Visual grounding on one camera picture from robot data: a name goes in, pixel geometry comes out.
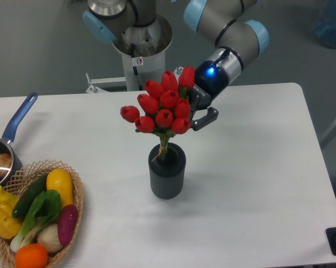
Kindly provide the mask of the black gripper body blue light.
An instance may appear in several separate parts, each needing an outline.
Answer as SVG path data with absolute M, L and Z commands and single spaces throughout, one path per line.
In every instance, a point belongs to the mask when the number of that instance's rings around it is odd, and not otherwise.
M 225 70 L 214 61 L 206 60 L 195 69 L 195 84 L 189 93 L 189 102 L 199 101 L 195 109 L 206 109 L 228 84 Z

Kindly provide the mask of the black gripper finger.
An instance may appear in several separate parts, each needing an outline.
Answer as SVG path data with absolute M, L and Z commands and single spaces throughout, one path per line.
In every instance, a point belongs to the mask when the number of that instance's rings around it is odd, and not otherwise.
M 194 131 L 198 131 L 218 118 L 218 110 L 211 106 L 212 100 L 210 97 L 192 96 L 189 99 L 190 103 L 190 126 Z M 198 119 L 193 119 L 196 111 L 206 111 L 207 113 Z

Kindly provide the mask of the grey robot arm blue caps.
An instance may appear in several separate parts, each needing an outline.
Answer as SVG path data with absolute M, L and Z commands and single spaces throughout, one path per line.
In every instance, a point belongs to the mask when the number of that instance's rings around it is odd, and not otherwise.
M 207 115 L 192 120 L 199 130 L 218 117 L 212 101 L 268 46 L 269 34 L 257 21 L 238 17 L 254 1 L 190 1 L 185 23 L 214 45 L 214 52 L 195 70 L 189 96 L 193 111 Z M 165 71 L 165 52 L 172 42 L 172 28 L 156 11 L 155 1 L 89 1 L 83 21 L 99 40 L 121 54 L 127 90 L 143 89 Z

